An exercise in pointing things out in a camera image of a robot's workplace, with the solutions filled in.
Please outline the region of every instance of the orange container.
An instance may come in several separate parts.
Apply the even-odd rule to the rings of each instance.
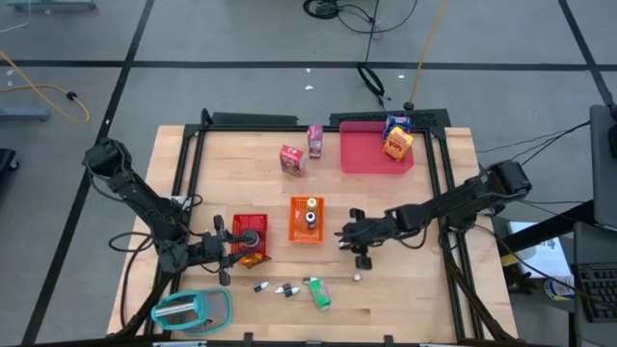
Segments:
[[[315,198],[317,226],[307,227],[307,200]],[[322,243],[324,241],[324,209],[326,200],[320,197],[291,197],[289,204],[289,241],[299,243]]]

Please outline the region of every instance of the wooden table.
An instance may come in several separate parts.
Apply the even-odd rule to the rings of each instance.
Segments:
[[[146,181],[161,196],[172,191],[182,131],[183,126],[158,129]],[[456,184],[461,184],[478,172],[471,134],[466,128],[447,128],[446,134],[454,178]],[[227,289],[233,301],[232,324],[207,339],[238,340],[245,332],[253,332],[255,340],[380,342],[385,334],[392,334],[396,342],[456,341],[435,221],[420,250],[409,250],[392,241],[371,249],[373,270],[363,272],[360,282],[352,280],[355,255],[340,251],[334,236],[350,221],[350,207],[364,209],[367,216],[383,216],[387,208],[433,198],[423,139],[419,136],[414,141],[416,163],[407,173],[360,175],[340,170],[338,136],[325,134],[322,158],[309,160],[306,176],[298,178],[281,171],[279,151],[283,144],[305,148],[304,133],[206,133],[197,184],[203,204],[193,211],[191,229],[213,230],[212,217],[216,214],[221,214],[227,227],[231,227],[234,214],[266,213],[268,253],[273,258],[251,270],[236,264],[230,271],[231,285]],[[195,141],[188,158],[193,157],[194,147]],[[445,187],[436,140],[434,149],[441,186]],[[183,187],[188,186],[191,160],[187,166]],[[287,240],[289,198],[299,195],[322,196],[326,200],[323,244],[292,244]],[[480,218],[478,223],[490,227],[487,219]],[[139,219],[134,230],[149,232]],[[142,240],[133,237],[130,247],[137,247]],[[517,335],[495,239],[472,230],[467,240],[479,297],[503,328]],[[419,237],[409,241],[417,242]],[[135,312],[149,293],[156,261],[153,250],[137,256],[127,289],[127,316]],[[330,310],[315,308],[309,291],[302,285],[303,277],[325,279],[333,300]],[[270,287],[254,293],[253,287],[264,280],[270,281]],[[275,288],[286,282],[302,287],[301,293],[289,299],[275,294]],[[182,274],[180,290],[214,286],[219,286],[218,276],[194,267]],[[460,297],[467,336],[471,337],[467,301],[462,294]],[[121,327],[119,312],[120,288],[110,333]]]

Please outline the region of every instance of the yellow box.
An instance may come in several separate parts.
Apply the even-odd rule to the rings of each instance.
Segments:
[[[394,158],[394,160],[401,161],[407,153],[409,147],[412,146],[412,141],[414,137],[398,126],[393,128],[390,131],[388,137],[386,138],[386,143],[384,144],[384,153],[387,153],[389,156]]]

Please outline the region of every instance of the pink box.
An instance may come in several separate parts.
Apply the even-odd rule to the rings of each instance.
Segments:
[[[285,173],[300,177],[305,172],[307,156],[294,147],[283,145],[281,148],[281,168]]]
[[[307,139],[308,157],[321,157],[321,145],[324,141],[324,126],[321,124],[314,124],[309,126],[307,131]]]

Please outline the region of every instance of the floor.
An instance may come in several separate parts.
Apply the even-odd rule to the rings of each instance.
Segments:
[[[144,174],[157,126],[197,122],[202,107],[296,115],[304,124],[327,123],[330,113],[380,109],[353,69],[364,58],[368,37],[337,20],[307,16],[302,2],[106,0],[95,12],[36,12],[29,26],[0,34],[0,50],[33,81],[76,91],[93,116],[88,124],[54,113],[47,122],[0,126],[0,147],[15,149],[21,163],[0,200],[0,311],[12,316],[0,326],[0,345],[24,338],[56,247],[72,231],[40,330],[36,334],[37,325],[31,326],[26,340],[91,338],[106,331],[123,262],[106,243],[130,230],[134,215],[79,192],[88,188],[81,185],[83,152],[98,134],[124,142],[134,168]],[[345,3],[368,12],[374,6],[371,0]],[[400,22],[412,5],[382,0],[381,25]],[[581,53],[561,5],[571,9],[591,55]],[[437,0],[420,0],[409,22],[371,44],[369,61],[383,67],[377,72],[391,97],[388,109],[401,109],[409,98],[416,71],[407,63],[419,60],[438,6]],[[615,11],[611,0],[448,1],[426,56],[428,63],[443,64],[427,64],[416,107],[447,108],[454,126],[471,128],[478,149],[584,122],[589,107],[603,103],[591,71],[617,91],[617,41],[610,39],[617,34]],[[349,14],[344,18],[366,29]],[[0,6],[0,27],[24,20],[26,13]],[[23,84],[6,65],[0,71],[0,86]],[[81,117],[63,95],[48,94]],[[24,91],[0,93],[0,105],[44,103]],[[490,164],[521,150],[479,159]],[[587,128],[549,147],[525,166],[534,186],[529,199],[590,199],[589,154]],[[560,212],[568,205],[548,208]],[[69,212],[78,219],[68,218]],[[512,203],[503,216],[541,221],[550,215]],[[513,307],[523,338],[567,344],[566,314],[521,297],[513,298]]]

